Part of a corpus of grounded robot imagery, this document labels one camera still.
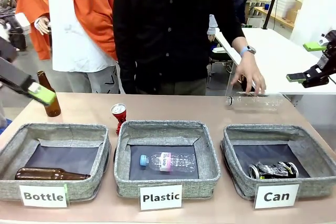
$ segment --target dark pants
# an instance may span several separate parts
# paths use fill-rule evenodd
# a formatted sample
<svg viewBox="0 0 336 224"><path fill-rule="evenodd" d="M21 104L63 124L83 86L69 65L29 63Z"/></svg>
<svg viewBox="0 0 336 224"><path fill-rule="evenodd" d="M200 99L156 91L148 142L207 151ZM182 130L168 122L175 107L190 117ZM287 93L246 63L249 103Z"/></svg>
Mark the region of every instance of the dark pants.
<svg viewBox="0 0 336 224"><path fill-rule="evenodd" d="M236 16L241 24L246 24L245 5L247 0L235 0Z"/></svg>
<svg viewBox="0 0 336 224"><path fill-rule="evenodd" d="M206 79L196 81L164 82L157 94L163 95L205 95ZM138 90L138 94L148 94Z"/></svg>

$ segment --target black pole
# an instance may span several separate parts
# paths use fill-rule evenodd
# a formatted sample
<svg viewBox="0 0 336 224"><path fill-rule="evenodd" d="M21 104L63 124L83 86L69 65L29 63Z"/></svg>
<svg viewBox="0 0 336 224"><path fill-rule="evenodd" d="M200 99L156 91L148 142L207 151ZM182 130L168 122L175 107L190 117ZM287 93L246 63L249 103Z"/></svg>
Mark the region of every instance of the black pole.
<svg viewBox="0 0 336 224"><path fill-rule="evenodd" d="M263 29L267 29L268 21L269 21L269 18L271 17L271 13L272 13L272 9L273 9L273 6L274 6L274 2L275 2L275 0L272 0L271 4L269 5L269 9L268 9L268 13L267 13L267 16L266 16L266 20L265 20L264 26L262 27Z"/></svg>

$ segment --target orange jacket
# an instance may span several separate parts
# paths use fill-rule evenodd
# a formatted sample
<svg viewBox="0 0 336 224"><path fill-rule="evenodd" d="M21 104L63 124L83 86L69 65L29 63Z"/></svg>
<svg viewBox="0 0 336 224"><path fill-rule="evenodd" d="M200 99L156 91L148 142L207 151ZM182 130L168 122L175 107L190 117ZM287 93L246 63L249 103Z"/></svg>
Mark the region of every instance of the orange jacket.
<svg viewBox="0 0 336 224"><path fill-rule="evenodd" d="M113 0L73 0L78 21L89 37L109 56L115 53L112 10ZM40 60L50 59L48 35L41 35L34 21L49 14L48 0L17 0L16 13L24 13L30 22L30 38Z"/></svg>

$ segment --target brown glass bottle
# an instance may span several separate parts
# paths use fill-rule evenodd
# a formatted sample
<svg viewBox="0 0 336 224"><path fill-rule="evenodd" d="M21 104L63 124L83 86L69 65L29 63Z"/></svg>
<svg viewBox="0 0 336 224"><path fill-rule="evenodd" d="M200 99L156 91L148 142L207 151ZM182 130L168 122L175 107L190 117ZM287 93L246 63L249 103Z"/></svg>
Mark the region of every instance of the brown glass bottle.
<svg viewBox="0 0 336 224"><path fill-rule="evenodd" d="M52 92L55 91L51 87L51 85L48 81L48 78L46 76L46 73L44 73L44 71L38 71L37 72L37 77L38 77L38 82L40 83L40 85L49 89ZM55 97L55 100L53 101L53 103L51 105L45 106L44 108L46 109L47 115L51 118L53 118L54 116L58 116L61 113L61 108L59 106L57 97Z"/></svg>
<svg viewBox="0 0 336 224"><path fill-rule="evenodd" d="M88 174L70 173L61 168L21 168L15 175L16 180L84 180Z"/></svg>

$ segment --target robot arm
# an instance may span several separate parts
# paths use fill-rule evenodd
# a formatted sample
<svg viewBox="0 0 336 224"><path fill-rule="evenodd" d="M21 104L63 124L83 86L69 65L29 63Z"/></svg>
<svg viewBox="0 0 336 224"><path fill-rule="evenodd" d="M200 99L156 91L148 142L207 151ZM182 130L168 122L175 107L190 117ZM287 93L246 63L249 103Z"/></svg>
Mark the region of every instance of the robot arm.
<svg viewBox="0 0 336 224"><path fill-rule="evenodd" d="M2 33L4 31L12 32L13 30L19 30L22 33L22 27L18 26L20 24L18 18L13 19L13 17L16 17L16 15L13 15L10 21L6 20L6 29L0 27ZM32 98L43 105L50 105L55 99L55 93L44 88L35 82L31 75L11 64L16 57L16 48L6 39L0 37L0 82L19 94Z"/></svg>
<svg viewBox="0 0 336 224"><path fill-rule="evenodd" d="M336 73L336 30L322 35L318 43L305 44L304 47L310 51L323 50L323 55L307 71L288 74L288 81L301 83L305 88L328 84L329 76Z"/></svg>

